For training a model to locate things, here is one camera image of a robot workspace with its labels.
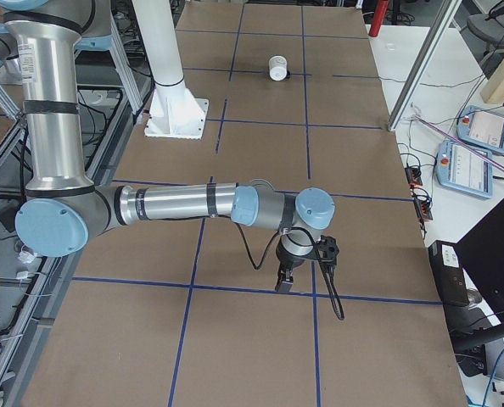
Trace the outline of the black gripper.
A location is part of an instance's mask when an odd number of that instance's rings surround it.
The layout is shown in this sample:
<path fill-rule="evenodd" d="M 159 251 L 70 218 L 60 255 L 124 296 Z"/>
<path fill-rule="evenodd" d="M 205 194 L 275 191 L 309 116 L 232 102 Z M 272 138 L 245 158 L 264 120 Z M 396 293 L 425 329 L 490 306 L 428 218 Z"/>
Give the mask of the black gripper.
<path fill-rule="evenodd" d="M 276 255 L 279 267 L 275 291 L 277 293 L 290 293 L 294 285 L 293 269 L 301 266 L 305 261 L 314 261 L 316 256 L 311 246 L 308 248 L 296 246 L 289 237 L 279 239 Z"/>

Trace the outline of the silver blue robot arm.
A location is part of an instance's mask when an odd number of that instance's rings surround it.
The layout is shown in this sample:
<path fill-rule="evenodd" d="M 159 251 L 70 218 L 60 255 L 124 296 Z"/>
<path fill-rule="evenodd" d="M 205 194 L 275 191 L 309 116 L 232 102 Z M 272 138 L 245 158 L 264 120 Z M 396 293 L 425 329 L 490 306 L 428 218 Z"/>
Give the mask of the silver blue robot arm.
<path fill-rule="evenodd" d="M 278 292 L 288 292 L 294 268 L 310 260 L 319 264 L 328 292 L 335 294 L 339 250 L 324 235 L 335 204 L 321 189 L 291 196 L 263 180 L 142 189 L 96 186 L 85 172 L 75 48 L 82 38 L 109 30 L 109 3 L 4 1 L 2 7 L 5 27 L 18 45 L 31 143 L 33 176 L 15 217 L 27 247 L 64 257 L 110 229 L 140 220 L 224 217 L 240 227 L 273 231 Z"/>
<path fill-rule="evenodd" d="M 110 47 L 109 1 L 0 1 L 0 7 L 0 68 L 18 59 L 24 84 L 75 84 L 76 47 Z"/>

